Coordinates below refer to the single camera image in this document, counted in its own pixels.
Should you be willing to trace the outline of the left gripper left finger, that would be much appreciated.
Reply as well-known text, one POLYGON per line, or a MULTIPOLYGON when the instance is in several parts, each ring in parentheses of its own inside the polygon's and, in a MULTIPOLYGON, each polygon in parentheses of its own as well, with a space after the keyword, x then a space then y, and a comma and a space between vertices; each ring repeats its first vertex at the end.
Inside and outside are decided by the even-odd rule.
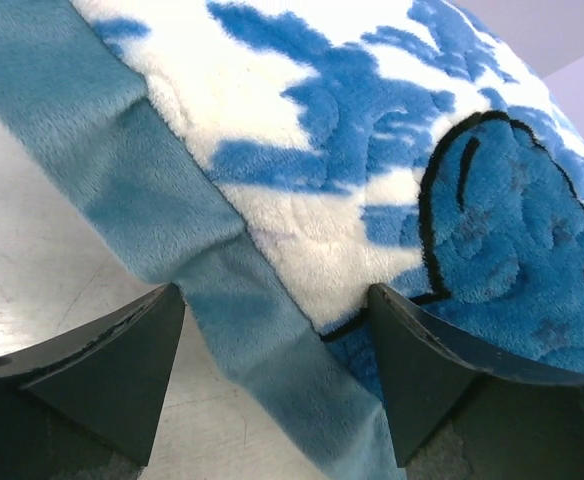
POLYGON ((0 356, 0 479, 137 479, 181 336, 179 289, 0 356))

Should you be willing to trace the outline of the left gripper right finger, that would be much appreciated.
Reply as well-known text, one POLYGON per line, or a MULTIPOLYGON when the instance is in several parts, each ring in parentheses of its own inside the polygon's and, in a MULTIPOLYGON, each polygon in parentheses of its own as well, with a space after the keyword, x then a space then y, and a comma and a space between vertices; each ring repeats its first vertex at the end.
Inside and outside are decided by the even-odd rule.
POLYGON ((384 285, 369 322, 411 479, 584 480, 584 375, 508 353, 384 285))

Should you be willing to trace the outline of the blue white plush pillowcase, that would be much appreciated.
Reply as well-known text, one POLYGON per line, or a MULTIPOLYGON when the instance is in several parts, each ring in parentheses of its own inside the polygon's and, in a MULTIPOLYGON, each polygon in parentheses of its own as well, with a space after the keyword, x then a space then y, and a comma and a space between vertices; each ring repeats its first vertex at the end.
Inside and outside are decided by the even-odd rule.
POLYGON ((584 141, 449 1, 0 1, 0 120, 331 479, 403 479, 369 289, 584 379, 584 141))

